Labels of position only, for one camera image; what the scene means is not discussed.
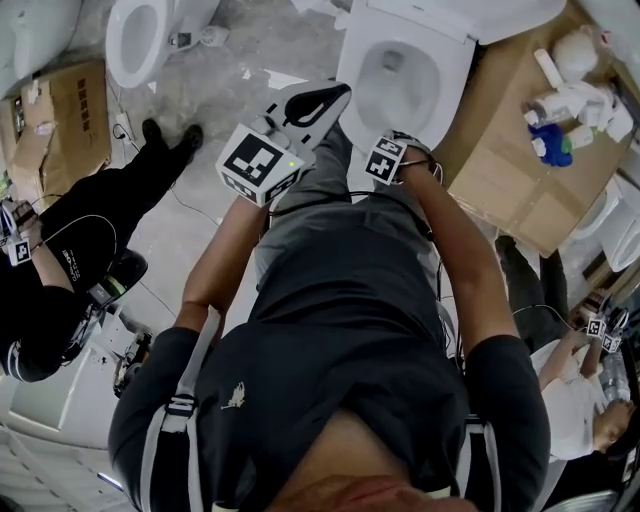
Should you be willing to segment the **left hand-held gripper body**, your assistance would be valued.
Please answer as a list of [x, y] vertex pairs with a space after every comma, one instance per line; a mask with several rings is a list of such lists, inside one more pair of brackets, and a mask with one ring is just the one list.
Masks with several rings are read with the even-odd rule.
[[306, 106], [287, 114], [284, 104], [272, 102], [246, 115], [216, 162], [223, 184], [264, 207], [298, 183], [316, 160], [301, 126], [314, 112]]

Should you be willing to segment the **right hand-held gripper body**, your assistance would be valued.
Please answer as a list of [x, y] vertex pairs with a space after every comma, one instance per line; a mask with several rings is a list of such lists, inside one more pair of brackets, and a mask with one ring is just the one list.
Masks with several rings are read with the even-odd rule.
[[[404, 162], [404, 155], [409, 147], [421, 151], [425, 158]], [[430, 149], [417, 138], [404, 132], [387, 130], [374, 142], [364, 168], [366, 174], [384, 185], [401, 184], [401, 168], [428, 163]]]

